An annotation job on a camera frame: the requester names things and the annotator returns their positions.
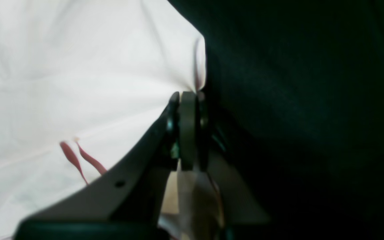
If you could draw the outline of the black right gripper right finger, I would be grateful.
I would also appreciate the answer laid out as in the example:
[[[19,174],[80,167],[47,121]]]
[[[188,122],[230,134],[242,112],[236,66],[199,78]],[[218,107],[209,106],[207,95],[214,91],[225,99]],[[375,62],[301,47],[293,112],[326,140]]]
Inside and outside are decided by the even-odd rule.
[[[213,129],[203,92],[196,97],[197,166],[215,191],[219,224],[214,240],[268,240],[270,218],[247,186],[229,155],[222,137]]]

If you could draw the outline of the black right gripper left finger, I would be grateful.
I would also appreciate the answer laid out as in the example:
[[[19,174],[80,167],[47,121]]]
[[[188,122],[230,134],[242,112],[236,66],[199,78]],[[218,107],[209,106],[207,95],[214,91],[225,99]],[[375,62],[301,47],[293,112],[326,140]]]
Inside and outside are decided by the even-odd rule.
[[[197,159],[197,95],[175,92],[127,155],[99,179],[21,222],[16,240],[168,240],[158,228],[166,183]]]

